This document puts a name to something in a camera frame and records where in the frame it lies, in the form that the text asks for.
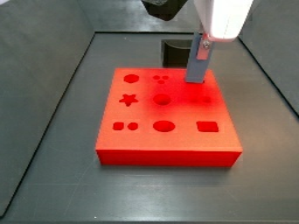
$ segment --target red shape sorter block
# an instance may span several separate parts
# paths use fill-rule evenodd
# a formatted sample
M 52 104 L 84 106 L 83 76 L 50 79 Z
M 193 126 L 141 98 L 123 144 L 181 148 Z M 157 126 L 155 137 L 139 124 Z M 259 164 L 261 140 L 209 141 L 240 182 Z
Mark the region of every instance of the red shape sorter block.
M 103 165 L 232 166 L 239 137 L 212 71 L 119 68 L 97 134 Z

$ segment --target circular hole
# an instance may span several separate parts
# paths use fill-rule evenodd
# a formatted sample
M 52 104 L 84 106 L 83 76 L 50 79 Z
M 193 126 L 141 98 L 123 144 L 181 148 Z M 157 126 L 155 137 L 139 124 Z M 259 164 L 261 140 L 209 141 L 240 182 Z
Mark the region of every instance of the circular hole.
M 139 76 L 131 73 L 124 77 L 124 81 L 127 83 L 135 83 L 139 81 Z
M 153 97 L 153 102 L 161 106 L 169 104 L 171 101 L 172 101 L 172 99 L 171 99 L 169 95 L 167 95 L 167 94 L 157 94 Z
M 169 132 L 175 129 L 175 125 L 168 121 L 159 121 L 153 123 L 153 129 L 160 132 Z
M 136 130 L 137 129 L 137 123 L 136 122 L 131 122 L 128 125 L 127 125 L 128 129 L 129 130 Z

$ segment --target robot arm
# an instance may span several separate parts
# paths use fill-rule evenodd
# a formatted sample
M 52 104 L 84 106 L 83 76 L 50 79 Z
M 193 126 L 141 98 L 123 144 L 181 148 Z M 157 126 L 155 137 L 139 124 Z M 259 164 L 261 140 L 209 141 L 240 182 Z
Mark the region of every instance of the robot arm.
M 253 0 L 193 0 L 209 41 L 229 42 L 239 35 Z
M 9 0 L 0 0 L 0 5 L 8 2 Z

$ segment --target black object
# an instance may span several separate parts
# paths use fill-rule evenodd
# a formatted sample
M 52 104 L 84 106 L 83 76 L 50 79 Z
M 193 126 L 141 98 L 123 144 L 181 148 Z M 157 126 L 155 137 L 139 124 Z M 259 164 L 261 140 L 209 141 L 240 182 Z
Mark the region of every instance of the black object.
M 164 21 L 173 19 L 187 0 L 141 0 L 148 14 Z
M 163 67 L 187 67 L 191 46 L 191 39 L 163 39 Z

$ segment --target gray table surface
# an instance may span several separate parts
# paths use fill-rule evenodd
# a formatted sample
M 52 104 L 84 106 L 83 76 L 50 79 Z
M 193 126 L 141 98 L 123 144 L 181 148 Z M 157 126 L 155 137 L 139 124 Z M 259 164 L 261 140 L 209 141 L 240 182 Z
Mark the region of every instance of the gray table surface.
M 236 40 L 213 69 L 243 145 L 231 169 L 101 166 L 99 122 L 116 67 L 159 67 L 161 39 L 97 34 L 79 66 L 6 221 L 299 221 L 299 125 Z

